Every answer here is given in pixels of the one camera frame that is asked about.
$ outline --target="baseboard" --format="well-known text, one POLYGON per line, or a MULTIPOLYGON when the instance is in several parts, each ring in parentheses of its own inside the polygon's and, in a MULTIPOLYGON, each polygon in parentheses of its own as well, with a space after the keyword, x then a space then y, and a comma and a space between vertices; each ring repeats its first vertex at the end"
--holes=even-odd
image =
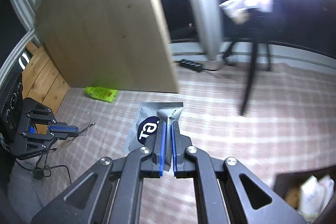
MULTIPOLYGON (((223 42, 217 59, 221 60, 222 54, 230 42, 223 42)), ((292 67, 315 70, 323 73, 336 74, 336 59, 310 52, 303 49, 270 45, 270 53, 273 63, 286 63, 292 67)), ((197 42, 170 44, 174 60, 189 59, 192 61, 207 61, 207 56, 197 42)), ((229 60, 247 63, 250 61, 251 45, 249 42, 238 42, 232 51, 229 60)), ((259 63, 266 63, 266 47, 260 45, 258 52, 259 63)))

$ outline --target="metal screw head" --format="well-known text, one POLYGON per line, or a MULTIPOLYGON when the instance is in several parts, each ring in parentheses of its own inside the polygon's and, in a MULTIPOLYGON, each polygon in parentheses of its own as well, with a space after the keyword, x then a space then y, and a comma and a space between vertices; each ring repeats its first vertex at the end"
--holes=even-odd
POLYGON ((188 151, 189 153, 194 154, 194 153, 197 152, 197 148, 194 147, 194 146, 188 146, 188 147, 187 147, 187 151, 188 151))
POLYGON ((109 165, 111 163, 111 159, 108 157, 104 157, 100 159, 100 164, 101 165, 109 165))
POLYGON ((140 149, 144 154, 148 154, 151 151, 151 149, 146 146, 142 146, 140 149))
POLYGON ((237 163, 237 160, 236 160, 236 158, 234 158, 234 157, 228 157, 228 158, 226 159, 226 163, 227 163, 228 165, 235 166, 236 163, 237 163))

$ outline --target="plaid rug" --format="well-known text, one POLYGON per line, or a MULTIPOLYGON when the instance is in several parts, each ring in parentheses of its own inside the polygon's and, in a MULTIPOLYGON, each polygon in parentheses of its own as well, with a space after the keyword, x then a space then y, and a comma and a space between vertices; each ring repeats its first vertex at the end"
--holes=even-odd
MULTIPOLYGON (((219 63, 205 64, 216 68, 219 63)), ((176 72, 179 94, 120 91, 111 104, 71 88, 57 120, 80 125, 90 112, 96 125, 69 147, 50 151, 48 165, 66 164, 74 181, 103 156, 124 157, 121 150, 143 101, 182 101, 179 126, 193 145, 219 159, 236 157, 269 186, 276 173, 336 164, 336 75, 280 63, 271 72, 257 71, 240 117, 246 64, 208 73, 177 67, 176 72)), ((46 204, 68 186, 67 172, 53 169, 34 186, 46 204)), ((192 179, 175 179, 172 170, 161 179, 145 179, 140 223, 197 223, 192 179)))

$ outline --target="black cable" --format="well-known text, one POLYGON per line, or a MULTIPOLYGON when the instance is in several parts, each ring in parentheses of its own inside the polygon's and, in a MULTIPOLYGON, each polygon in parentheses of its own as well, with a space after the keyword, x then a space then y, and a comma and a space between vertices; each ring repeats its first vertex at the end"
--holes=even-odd
POLYGON ((40 158, 39 158, 38 161, 36 162, 35 167, 37 167, 37 165, 40 163, 40 161, 41 161, 41 159, 42 159, 43 156, 44 156, 44 155, 40 156, 40 158))
POLYGON ((46 165, 47 165, 47 158, 48 158, 48 153, 45 155, 45 161, 44 161, 44 167, 43 168, 45 168, 46 165))
POLYGON ((215 77, 215 78, 217 78, 217 79, 224 79, 224 78, 222 78, 222 77, 218 77, 217 75, 211 73, 211 71, 208 71, 208 70, 202 70, 202 71, 203 71, 203 72, 206 72, 206 73, 208 73, 208 74, 210 74, 211 76, 213 76, 213 77, 215 77))
POLYGON ((202 70, 208 70, 208 71, 218 71, 218 69, 202 69, 202 70))
POLYGON ((46 178, 51 177, 51 170, 49 170, 49 175, 44 175, 46 178))
MULTIPOLYGON (((15 161, 16 161, 16 163, 17 163, 21 168, 23 168, 23 169, 25 169, 25 170, 27 170, 27 171, 31 171, 31 172, 36 171, 36 170, 34 170, 34 169, 29 169, 29 168, 23 167, 17 160, 15 160, 15 161)), ((69 168, 68 168, 66 165, 64 165, 64 164, 56 165, 56 166, 52 166, 52 167, 47 167, 47 168, 42 168, 42 169, 40 169, 39 171, 51 170, 51 169, 58 168, 58 167, 65 167, 65 168, 67 169, 67 171, 68 171, 68 176, 69 176, 69 181, 70 181, 70 184, 71 184, 72 182, 71 182, 71 177, 70 177, 70 171, 69 171, 69 168)))

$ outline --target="plastic bag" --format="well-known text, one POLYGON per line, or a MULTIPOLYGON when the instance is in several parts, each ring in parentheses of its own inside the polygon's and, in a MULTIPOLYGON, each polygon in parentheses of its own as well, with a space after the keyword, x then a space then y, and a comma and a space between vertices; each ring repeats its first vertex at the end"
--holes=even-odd
POLYGON ((123 152, 129 153, 144 146, 146 138, 156 133, 157 123, 165 121, 166 126, 166 152, 164 170, 169 171, 172 159, 172 139, 170 128, 173 121, 178 121, 183 103, 141 103, 132 127, 127 135, 123 152))
POLYGON ((261 12, 273 11, 273 0, 228 0, 219 5, 235 24, 244 24, 249 19, 247 10, 256 8, 261 12))
POLYGON ((306 221, 313 222, 327 206, 334 194, 334 181, 329 175, 317 181, 313 175, 301 186, 299 212, 306 221))

